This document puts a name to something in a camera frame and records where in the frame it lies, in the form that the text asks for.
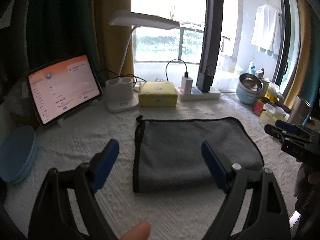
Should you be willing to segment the person's left hand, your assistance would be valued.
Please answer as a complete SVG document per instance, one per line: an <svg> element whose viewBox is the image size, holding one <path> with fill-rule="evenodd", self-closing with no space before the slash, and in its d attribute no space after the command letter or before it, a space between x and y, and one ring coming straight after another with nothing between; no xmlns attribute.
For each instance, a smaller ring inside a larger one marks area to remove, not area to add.
<svg viewBox="0 0 320 240"><path fill-rule="evenodd" d="M150 235L150 230L150 224L144 220L122 235L120 240L147 240Z"/></svg>

